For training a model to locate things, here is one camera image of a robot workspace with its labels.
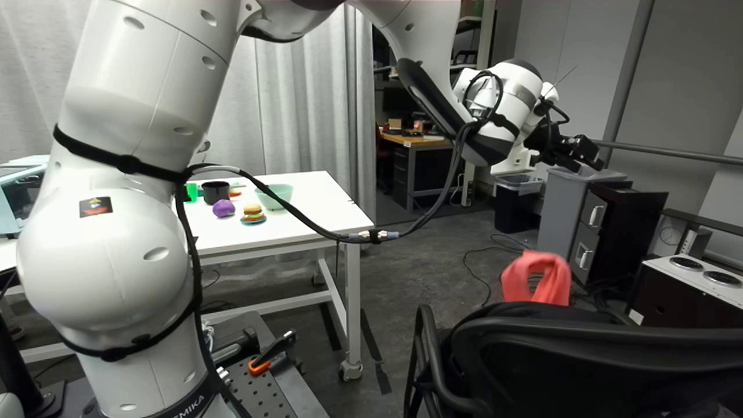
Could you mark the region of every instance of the white table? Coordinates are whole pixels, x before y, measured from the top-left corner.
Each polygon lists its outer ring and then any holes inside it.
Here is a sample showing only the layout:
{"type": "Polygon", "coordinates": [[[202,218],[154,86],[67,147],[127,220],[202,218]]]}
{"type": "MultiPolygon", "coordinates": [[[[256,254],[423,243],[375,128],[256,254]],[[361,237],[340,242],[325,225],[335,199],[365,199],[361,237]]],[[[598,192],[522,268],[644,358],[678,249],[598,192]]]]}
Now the white table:
{"type": "MultiPolygon", "coordinates": [[[[242,197],[235,197],[237,211],[249,203],[260,203],[256,189],[249,179],[228,179],[233,185],[245,185],[242,197]]],[[[347,194],[347,191],[328,172],[298,172],[298,175],[273,175],[260,176],[266,184],[288,184],[293,185],[291,203],[303,208],[311,220],[325,230],[351,234],[375,227],[370,215],[347,194]]],[[[190,227],[197,237],[197,251],[202,264],[237,262],[250,258],[283,255],[283,254],[304,254],[318,249],[333,249],[335,242],[328,242],[311,233],[304,222],[285,211],[266,211],[268,220],[262,225],[242,225],[239,213],[235,218],[217,218],[211,206],[202,199],[187,205],[190,227]]],[[[325,258],[318,258],[318,271],[325,280],[325,291],[285,298],[228,311],[207,313],[211,322],[231,321],[239,313],[276,313],[311,305],[333,305],[347,336],[347,360],[342,363],[344,378],[363,376],[363,331],[361,331],[361,246],[344,243],[347,258],[347,305],[340,294],[338,280],[329,275],[325,258]]],[[[39,363],[71,352],[64,343],[29,349],[23,351],[25,363],[39,363]]]]}

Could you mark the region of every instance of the red object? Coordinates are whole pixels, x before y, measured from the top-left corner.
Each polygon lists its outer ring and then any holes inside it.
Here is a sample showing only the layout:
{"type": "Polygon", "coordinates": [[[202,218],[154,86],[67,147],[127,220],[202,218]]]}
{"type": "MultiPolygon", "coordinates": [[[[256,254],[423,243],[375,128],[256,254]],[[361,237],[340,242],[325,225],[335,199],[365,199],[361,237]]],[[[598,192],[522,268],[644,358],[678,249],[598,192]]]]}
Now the red object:
{"type": "Polygon", "coordinates": [[[567,307],[572,301],[572,268],[555,254],[526,251],[502,275],[504,301],[538,301],[567,307]],[[530,277],[541,275],[536,291],[530,277]]]}

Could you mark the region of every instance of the desk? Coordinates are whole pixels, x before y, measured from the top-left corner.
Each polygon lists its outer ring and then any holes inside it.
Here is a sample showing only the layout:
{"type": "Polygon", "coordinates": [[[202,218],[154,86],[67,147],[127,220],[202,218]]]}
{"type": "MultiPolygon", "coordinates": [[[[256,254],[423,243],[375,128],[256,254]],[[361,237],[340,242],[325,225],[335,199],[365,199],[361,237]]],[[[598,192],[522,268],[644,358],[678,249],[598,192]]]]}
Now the desk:
{"type": "Polygon", "coordinates": [[[448,163],[450,163],[450,142],[443,136],[404,136],[404,135],[391,135],[391,132],[378,132],[383,142],[394,143],[394,155],[393,155],[393,197],[404,205],[404,208],[414,211],[416,197],[427,197],[427,194],[440,194],[448,163]],[[434,157],[437,167],[425,167],[419,165],[423,161],[420,154],[427,154],[434,157]]]}
{"type": "MultiPolygon", "coordinates": [[[[375,227],[368,213],[344,192],[344,189],[328,172],[303,172],[303,175],[274,175],[260,176],[266,184],[291,184],[293,185],[293,205],[303,208],[308,218],[333,233],[361,233],[375,227]]],[[[257,203],[253,184],[249,179],[228,179],[233,185],[245,185],[242,197],[235,199],[235,206],[242,211],[245,205],[257,203]]],[[[268,258],[281,254],[304,254],[318,249],[333,249],[335,242],[328,242],[303,225],[285,211],[268,211],[268,220],[262,225],[242,225],[239,215],[235,218],[217,218],[211,206],[202,199],[195,205],[187,205],[187,213],[190,218],[190,227],[197,237],[197,251],[202,255],[202,264],[220,264],[235,261],[268,258]]],[[[363,376],[361,360],[361,246],[347,243],[347,305],[340,294],[340,287],[329,275],[325,258],[318,258],[318,270],[325,280],[325,291],[308,293],[300,298],[250,305],[228,311],[217,311],[205,316],[211,322],[224,322],[247,311],[256,313],[276,313],[311,305],[333,305],[347,336],[347,360],[342,363],[344,378],[363,376]]],[[[59,358],[71,352],[64,343],[54,349],[30,349],[23,351],[25,363],[39,363],[48,358],[59,358]]]]}

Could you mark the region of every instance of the floor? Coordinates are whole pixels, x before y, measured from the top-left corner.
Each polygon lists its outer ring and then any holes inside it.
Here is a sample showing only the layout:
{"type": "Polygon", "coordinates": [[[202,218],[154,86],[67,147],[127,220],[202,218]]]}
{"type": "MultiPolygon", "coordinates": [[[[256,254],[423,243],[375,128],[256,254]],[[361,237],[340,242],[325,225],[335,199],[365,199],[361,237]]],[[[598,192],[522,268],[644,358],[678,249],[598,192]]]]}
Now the floor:
{"type": "MultiPolygon", "coordinates": [[[[378,225],[404,225],[416,213],[404,211],[391,197],[378,194],[378,225]]],[[[475,208],[448,205],[440,218],[416,234],[368,249],[363,255],[363,307],[370,319],[375,338],[383,363],[370,358],[365,349],[365,378],[340,383],[338,364],[342,351],[333,351],[320,308],[303,308],[291,313],[268,316],[274,334],[283,329],[298,331],[296,356],[303,360],[306,383],[313,387],[329,416],[399,416],[407,378],[407,363],[414,334],[419,305],[429,305],[441,326],[452,326],[458,319],[497,300],[497,278],[521,246],[534,234],[504,237],[492,227],[492,208],[479,203],[475,208]],[[383,393],[378,374],[391,380],[391,393],[383,393]]],[[[235,291],[231,277],[269,268],[228,264],[220,271],[207,271],[217,278],[207,287],[207,308],[226,305],[249,305],[262,298],[278,298],[308,291],[308,277],[268,275],[274,278],[257,280],[250,291],[235,291]]],[[[32,313],[23,316],[21,326],[29,334],[25,343],[46,343],[54,331],[32,313]]],[[[32,367],[32,376],[45,385],[60,378],[81,376],[77,360],[48,363],[32,367]]]]}

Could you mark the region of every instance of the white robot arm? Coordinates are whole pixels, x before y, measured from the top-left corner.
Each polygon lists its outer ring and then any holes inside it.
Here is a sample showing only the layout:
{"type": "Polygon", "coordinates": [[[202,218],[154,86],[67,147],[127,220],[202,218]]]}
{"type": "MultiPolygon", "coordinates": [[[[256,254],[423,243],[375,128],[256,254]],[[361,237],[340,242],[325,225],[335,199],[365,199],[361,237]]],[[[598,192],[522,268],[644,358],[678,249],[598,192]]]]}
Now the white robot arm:
{"type": "MultiPolygon", "coordinates": [[[[340,5],[94,0],[45,185],[19,239],[19,277],[77,351],[105,416],[239,414],[201,338],[192,242],[172,197],[209,128],[237,38],[293,41],[340,5]]],[[[461,0],[349,5],[382,27],[407,88],[455,136],[471,120],[448,71],[461,0]]],[[[509,128],[475,140],[475,161],[509,154],[514,125],[521,131],[541,90],[538,76],[533,81],[514,79],[514,98],[495,111],[509,128]]]]}

